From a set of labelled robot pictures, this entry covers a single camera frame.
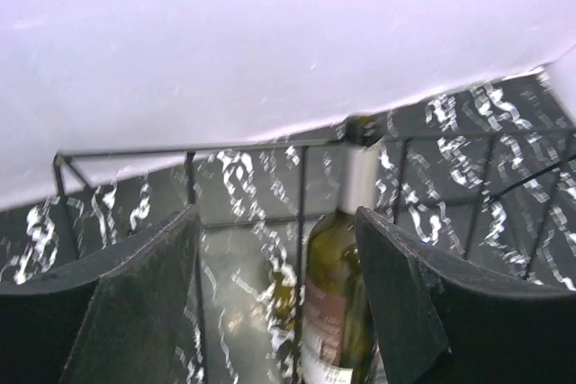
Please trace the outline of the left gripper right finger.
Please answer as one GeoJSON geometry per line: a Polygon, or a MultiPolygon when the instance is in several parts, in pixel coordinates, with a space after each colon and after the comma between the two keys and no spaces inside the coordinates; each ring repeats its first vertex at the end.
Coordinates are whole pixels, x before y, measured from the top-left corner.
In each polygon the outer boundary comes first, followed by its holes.
{"type": "Polygon", "coordinates": [[[356,242],[390,383],[572,383],[575,295],[426,244],[373,210],[356,242]]]}

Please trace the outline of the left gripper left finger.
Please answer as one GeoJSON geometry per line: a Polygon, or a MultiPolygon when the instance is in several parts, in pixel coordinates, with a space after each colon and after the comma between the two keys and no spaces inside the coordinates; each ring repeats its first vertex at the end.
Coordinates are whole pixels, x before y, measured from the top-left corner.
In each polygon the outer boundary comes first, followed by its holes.
{"type": "Polygon", "coordinates": [[[1,286],[3,383],[165,383],[200,240],[188,206],[126,240],[1,286]]]}

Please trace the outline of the dark green wine bottle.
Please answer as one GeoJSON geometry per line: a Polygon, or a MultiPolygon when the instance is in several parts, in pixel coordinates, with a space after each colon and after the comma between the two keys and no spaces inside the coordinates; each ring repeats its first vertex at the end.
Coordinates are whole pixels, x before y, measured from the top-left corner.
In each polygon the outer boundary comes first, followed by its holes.
{"type": "Polygon", "coordinates": [[[375,206],[382,139],[376,116],[346,119],[337,207],[316,224],[307,244],[301,322],[305,383],[375,378],[374,322],[356,245],[356,211],[375,206]]]}

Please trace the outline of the black wire wine rack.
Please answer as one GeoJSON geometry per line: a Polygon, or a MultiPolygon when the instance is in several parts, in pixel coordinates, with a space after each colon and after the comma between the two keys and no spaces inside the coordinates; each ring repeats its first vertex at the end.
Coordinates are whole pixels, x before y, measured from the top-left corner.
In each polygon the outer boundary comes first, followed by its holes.
{"type": "MultiPolygon", "coordinates": [[[[333,139],[63,151],[104,244],[192,202],[202,252],[173,383],[289,383],[293,331],[274,316],[280,265],[295,292],[314,222],[336,205],[333,139]]],[[[536,128],[385,138],[376,207],[431,245],[512,276],[575,287],[575,131],[536,128]]]]}

